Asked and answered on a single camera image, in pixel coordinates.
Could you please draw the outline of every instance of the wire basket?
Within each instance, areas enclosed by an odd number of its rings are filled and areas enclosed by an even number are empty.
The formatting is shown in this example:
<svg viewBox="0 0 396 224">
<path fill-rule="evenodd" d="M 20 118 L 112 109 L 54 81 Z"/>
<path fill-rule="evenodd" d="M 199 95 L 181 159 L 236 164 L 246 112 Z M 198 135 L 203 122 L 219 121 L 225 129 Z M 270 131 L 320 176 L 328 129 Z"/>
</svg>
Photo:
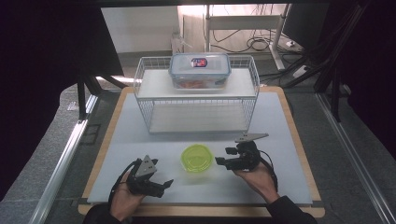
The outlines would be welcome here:
<svg viewBox="0 0 396 224">
<path fill-rule="evenodd" d="M 230 56 L 222 90 L 179 90 L 169 75 L 171 57 L 143 57 L 134 96 L 150 133 L 247 132 L 260 81 L 249 55 Z"/>
</svg>

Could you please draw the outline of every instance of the white shelf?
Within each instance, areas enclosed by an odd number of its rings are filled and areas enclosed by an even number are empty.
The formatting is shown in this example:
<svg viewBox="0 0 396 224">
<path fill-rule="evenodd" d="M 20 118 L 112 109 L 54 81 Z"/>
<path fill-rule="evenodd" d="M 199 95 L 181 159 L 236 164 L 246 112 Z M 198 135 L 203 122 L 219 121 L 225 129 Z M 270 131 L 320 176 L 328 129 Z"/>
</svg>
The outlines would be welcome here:
<svg viewBox="0 0 396 224">
<path fill-rule="evenodd" d="M 167 69 L 148 69 L 143 75 L 138 99 L 256 97 L 248 68 L 233 68 L 224 89 L 181 90 L 173 86 Z"/>
</svg>

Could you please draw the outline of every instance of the lime green bowl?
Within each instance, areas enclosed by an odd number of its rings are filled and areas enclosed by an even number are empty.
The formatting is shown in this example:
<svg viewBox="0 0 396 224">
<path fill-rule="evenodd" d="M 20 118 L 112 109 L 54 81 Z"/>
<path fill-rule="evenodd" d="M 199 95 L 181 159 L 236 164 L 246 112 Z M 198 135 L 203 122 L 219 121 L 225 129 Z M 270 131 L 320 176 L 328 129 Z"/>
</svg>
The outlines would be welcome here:
<svg viewBox="0 0 396 224">
<path fill-rule="evenodd" d="M 207 146 L 194 144 L 184 149 L 180 160 L 186 171 L 199 173 L 209 168 L 213 155 Z"/>
</svg>

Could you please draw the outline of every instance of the label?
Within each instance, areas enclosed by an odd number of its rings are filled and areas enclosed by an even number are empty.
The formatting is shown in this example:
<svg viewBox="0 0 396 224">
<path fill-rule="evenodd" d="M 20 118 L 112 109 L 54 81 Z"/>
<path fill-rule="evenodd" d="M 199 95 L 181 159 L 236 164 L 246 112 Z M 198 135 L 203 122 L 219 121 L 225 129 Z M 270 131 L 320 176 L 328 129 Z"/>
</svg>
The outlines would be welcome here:
<svg viewBox="0 0 396 224">
<path fill-rule="evenodd" d="M 191 60 L 192 67 L 206 67 L 207 59 L 206 58 L 193 58 Z"/>
</svg>

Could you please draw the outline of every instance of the white container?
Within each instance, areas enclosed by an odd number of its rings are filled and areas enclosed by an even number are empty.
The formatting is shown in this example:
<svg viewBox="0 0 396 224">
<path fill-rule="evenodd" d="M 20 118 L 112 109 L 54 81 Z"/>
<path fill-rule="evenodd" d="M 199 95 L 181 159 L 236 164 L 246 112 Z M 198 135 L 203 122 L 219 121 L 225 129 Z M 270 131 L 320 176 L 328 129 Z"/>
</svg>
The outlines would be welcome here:
<svg viewBox="0 0 396 224">
<path fill-rule="evenodd" d="M 222 89 L 231 74 L 226 53 L 179 53 L 172 56 L 169 75 L 176 89 Z"/>
</svg>

